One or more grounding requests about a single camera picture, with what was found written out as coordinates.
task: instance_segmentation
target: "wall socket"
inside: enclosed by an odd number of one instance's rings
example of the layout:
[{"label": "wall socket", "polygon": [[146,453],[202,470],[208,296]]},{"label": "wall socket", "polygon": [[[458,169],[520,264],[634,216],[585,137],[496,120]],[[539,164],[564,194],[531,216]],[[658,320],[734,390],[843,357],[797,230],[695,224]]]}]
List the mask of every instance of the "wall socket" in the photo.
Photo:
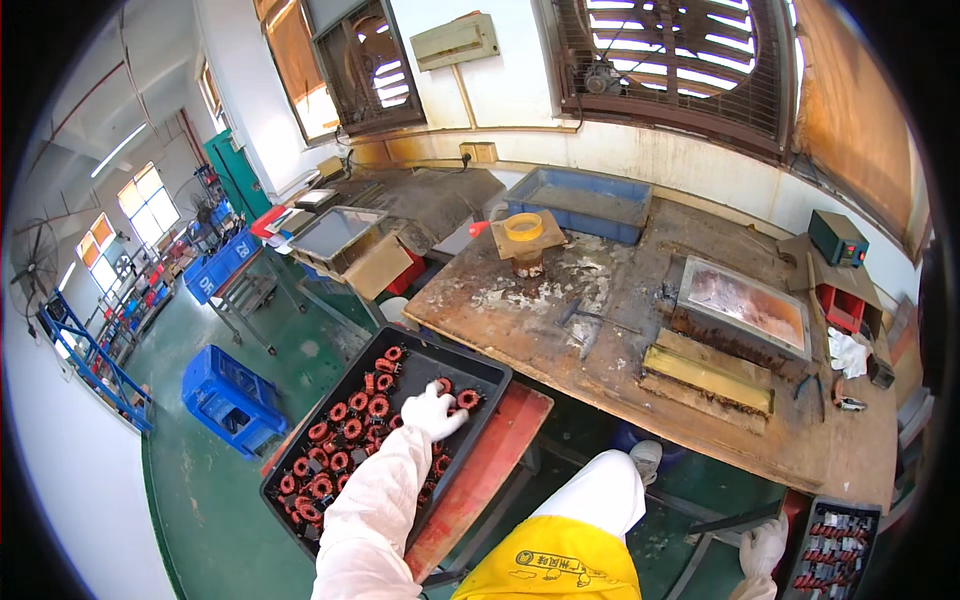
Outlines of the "wall socket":
[{"label": "wall socket", "polygon": [[473,162],[497,162],[496,144],[493,142],[464,142],[460,144],[460,156],[469,154]]}]

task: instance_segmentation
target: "wooden workbench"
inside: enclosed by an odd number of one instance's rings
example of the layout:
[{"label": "wooden workbench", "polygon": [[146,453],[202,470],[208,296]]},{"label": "wooden workbench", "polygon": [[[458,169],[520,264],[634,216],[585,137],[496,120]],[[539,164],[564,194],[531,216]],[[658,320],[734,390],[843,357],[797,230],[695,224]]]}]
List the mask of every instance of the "wooden workbench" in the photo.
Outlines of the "wooden workbench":
[{"label": "wooden workbench", "polygon": [[[866,377],[845,393],[862,413],[828,406],[815,383],[793,399],[797,381],[774,376],[775,414],[758,435],[637,384],[643,351],[669,318],[655,308],[671,254],[698,255],[783,292],[793,266],[772,238],[706,212],[654,199],[636,247],[580,233],[544,251],[545,276],[518,279],[484,230],[407,304],[404,315],[519,372],[624,420],[761,477],[805,492],[890,505],[897,450],[896,400]],[[593,319],[554,325],[568,303],[606,314],[642,335]],[[806,294],[797,298],[808,304]],[[811,317],[812,347],[824,361],[825,331]],[[877,355],[885,358],[882,337]]]}]

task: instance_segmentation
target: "white protective suit sleeve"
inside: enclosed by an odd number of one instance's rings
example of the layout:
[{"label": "white protective suit sleeve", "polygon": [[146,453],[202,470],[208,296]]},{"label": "white protective suit sleeve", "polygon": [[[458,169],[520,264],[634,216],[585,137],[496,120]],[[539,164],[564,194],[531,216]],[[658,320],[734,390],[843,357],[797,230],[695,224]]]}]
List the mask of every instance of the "white protective suit sleeve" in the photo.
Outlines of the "white protective suit sleeve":
[{"label": "white protective suit sleeve", "polygon": [[777,595],[777,584],[766,577],[748,577],[733,589],[730,600],[773,600]]},{"label": "white protective suit sleeve", "polygon": [[403,552],[431,462],[428,435],[403,425],[357,468],[324,513],[311,600],[420,594]]}]

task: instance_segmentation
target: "gloved hand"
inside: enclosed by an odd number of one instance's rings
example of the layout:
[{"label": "gloved hand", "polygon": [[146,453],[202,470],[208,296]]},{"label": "gloved hand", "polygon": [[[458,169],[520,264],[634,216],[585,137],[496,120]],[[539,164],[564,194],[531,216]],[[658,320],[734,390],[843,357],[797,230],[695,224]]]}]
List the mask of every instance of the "gloved hand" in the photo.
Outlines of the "gloved hand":
[{"label": "gloved hand", "polygon": [[430,438],[430,442],[439,442],[467,422],[469,413],[461,408],[450,417],[446,409],[453,406],[457,399],[450,394],[437,396],[443,386],[436,381],[426,384],[426,390],[419,396],[410,396],[400,409],[404,425],[421,429]]},{"label": "gloved hand", "polygon": [[786,515],[771,518],[759,527],[743,532],[740,540],[740,568],[749,580],[752,577],[770,577],[786,549],[789,527]]}]

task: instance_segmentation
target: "control box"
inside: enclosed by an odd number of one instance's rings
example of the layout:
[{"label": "control box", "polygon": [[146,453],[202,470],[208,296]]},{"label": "control box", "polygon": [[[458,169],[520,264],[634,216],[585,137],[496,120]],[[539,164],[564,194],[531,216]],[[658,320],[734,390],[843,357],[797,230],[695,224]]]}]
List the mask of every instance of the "control box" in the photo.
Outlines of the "control box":
[{"label": "control box", "polygon": [[806,232],[831,267],[859,267],[870,242],[846,216],[814,210]]}]

